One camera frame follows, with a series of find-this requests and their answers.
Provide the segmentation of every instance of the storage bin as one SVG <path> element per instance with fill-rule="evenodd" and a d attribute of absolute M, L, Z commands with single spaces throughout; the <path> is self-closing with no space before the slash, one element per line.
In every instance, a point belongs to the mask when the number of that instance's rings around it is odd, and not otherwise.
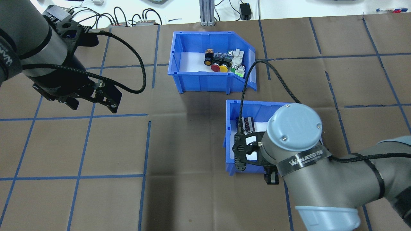
<path fill-rule="evenodd" d="M 234 175 L 237 171 L 234 165 L 234 153 L 232 151 L 234 134 L 237 132 L 237 118 L 240 114 L 240 102 L 241 100 L 227 100 L 226 102 L 226 135 L 223 147 L 226 148 L 226 171 L 229 175 Z M 259 101 L 244 101 L 242 107 L 242 116 L 254 118 L 256 126 L 256 132 L 265 131 L 267 128 L 267 122 L 281 106 L 287 103 L 279 102 L 259 102 Z M 244 171 L 246 173 L 264 173 L 264 169 L 261 166 L 255 166 L 247 164 Z"/>
<path fill-rule="evenodd" d="M 244 51 L 245 74 L 255 61 L 255 49 L 235 32 L 186 32 L 175 31 L 171 45 L 168 75 L 173 76 L 178 92 L 219 91 L 241 92 L 245 79 L 232 72 L 213 72 L 204 65 L 206 49 L 214 53 L 228 50 Z M 257 90 L 256 72 L 250 74 L 247 87 Z"/>

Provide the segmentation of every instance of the power adapter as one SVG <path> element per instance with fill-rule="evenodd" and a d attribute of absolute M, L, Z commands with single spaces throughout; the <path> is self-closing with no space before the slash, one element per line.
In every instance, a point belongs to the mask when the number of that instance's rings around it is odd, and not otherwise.
<path fill-rule="evenodd" d="M 250 4 L 242 3 L 240 4 L 241 20 L 250 20 L 251 19 L 251 8 Z"/>

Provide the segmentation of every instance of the blue plastic bin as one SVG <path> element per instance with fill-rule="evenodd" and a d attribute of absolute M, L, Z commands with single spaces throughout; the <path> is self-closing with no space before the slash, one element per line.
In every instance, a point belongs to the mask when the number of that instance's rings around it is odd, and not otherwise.
<path fill-rule="evenodd" d="M 246 67 L 245 73 L 248 72 L 248 68 L 255 61 L 254 47 L 235 32 L 175 31 L 171 45 L 168 75 L 173 76 L 178 92 L 220 91 L 227 94 L 230 94 L 230 92 L 241 92 L 245 79 L 232 72 L 180 71 L 183 53 L 205 53 L 206 49 L 213 49 L 214 52 L 220 53 L 226 53 L 228 50 L 235 49 L 244 51 L 243 65 Z M 257 90 L 255 69 L 250 74 L 247 86 Z"/>
<path fill-rule="evenodd" d="M 230 135 L 232 132 L 237 132 L 236 119 L 240 114 L 240 102 L 241 100 L 227 100 L 226 102 L 226 136 L 223 147 L 226 148 L 226 171 L 229 175 L 234 175 L 237 171 L 234 165 L 234 159 L 230 157 L 230 152 L 233 147 L 233 143 L 230 142 Z M 244 101 L 242 107 L 242 116 L 254 118 L 254 122 L 268 122 L 271 116 L 276 110 L 287 103 L 278 102 L 259 102 L 259 101 Z M 261 166 L 255 166 L 247 164 L 244 171 L 246 173 L 264 173 L 264 169 Z"/>

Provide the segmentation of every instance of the pen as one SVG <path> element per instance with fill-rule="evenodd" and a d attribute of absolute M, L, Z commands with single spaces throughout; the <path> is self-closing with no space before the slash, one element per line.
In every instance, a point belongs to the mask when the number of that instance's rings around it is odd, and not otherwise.
<path fill-rule="evenodd" d="M 376 11 L 377 12 L 388 12 L 388 13 L 401 13 L 401 12 L 407 12 L 408 8 L 390 8 L 390 9 L 378 8 Z"/>

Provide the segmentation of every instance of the white switch component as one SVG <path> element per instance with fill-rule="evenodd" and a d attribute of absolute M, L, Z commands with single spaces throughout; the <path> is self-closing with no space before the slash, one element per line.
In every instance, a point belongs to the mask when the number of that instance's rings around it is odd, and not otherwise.
<path fill-rule="evenodd" d="M 104 0 L 93 0 L 94 5 L 101 6 L 104 4 Z"/>
<path fill-rule="evenodd" d="M 244 51 L 240 51 L 240 49 L 236 49 L 235 51 L 233 51 L 232 55 L 234 56 L 234 58 L 231 61 L 230 71 L 235 72 L 242 63 L 242 58 L 244 56 Z"/>

